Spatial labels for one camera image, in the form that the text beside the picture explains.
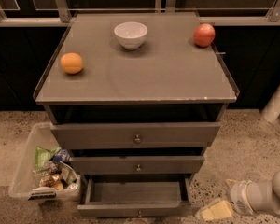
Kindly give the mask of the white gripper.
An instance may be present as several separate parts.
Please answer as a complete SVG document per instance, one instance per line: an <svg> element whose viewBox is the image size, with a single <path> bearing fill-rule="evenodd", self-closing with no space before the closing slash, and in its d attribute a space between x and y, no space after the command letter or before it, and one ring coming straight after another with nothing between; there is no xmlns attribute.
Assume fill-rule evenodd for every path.
<svg viewBox="0 0 280 224"><path fill-rule="evenodd" d="M233 216L233 209L242 216L253 216L255 214L247 198L247 188L250 181L226 179L225 182L230 188L228 197L231 203L222 199L214 199L199 209L196 213L196 218L203 221L229 218Z"/></svg>

